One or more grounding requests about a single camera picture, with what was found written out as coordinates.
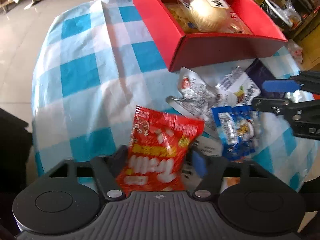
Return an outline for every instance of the cardboard box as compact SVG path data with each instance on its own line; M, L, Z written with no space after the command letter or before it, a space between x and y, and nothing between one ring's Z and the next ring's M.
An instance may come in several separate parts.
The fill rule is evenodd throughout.
M253 35L185 34L164 3L177 0L133 0L169 71L181 67L256 57L271 57L287 39L253 0L225 0Z

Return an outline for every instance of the fruit illustration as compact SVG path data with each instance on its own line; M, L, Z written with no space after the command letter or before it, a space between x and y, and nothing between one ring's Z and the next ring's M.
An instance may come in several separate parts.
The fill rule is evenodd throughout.
M243 86L239 87L239 90L237 92L235 92L235 95L237 96L237 104L239 104L244 99Z

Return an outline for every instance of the blue snack packet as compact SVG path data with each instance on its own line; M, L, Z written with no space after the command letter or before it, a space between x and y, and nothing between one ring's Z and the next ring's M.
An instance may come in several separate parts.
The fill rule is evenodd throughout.
M222 156L236 161L255 152L259 114L251 106L216 107L212 113L223 145Z

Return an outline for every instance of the table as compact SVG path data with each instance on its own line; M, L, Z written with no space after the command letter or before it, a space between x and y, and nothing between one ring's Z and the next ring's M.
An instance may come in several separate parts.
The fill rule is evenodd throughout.
M277 78L298 74L285 47L262 62ZM194 68L214 86L253 59ZM136 105L174 113L179 72L170 73L132 0L96 0L52 23L32 82L34 146L39 174L66 158L88 161L128 144ZM307 92L291 95L312 100ZM262 114L263 138L253 158L298 190L316 157L315 141L295 138L282 118Z

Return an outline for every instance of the silver bolt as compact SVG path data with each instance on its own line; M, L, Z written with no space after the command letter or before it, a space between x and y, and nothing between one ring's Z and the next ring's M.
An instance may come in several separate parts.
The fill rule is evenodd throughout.
M301 115L294 115L293 117L292 117L292 120L294 120L294 121L298 121L298 120L300 120L301 119Z
M204 198L204 197L209 197L211 193L208 190L200 189L195 192L195 195L199 198Z
M111 198L121 197L122 196L122 191L121 190L117 190L117 189L109 190L107 192L107 196L111 197Z

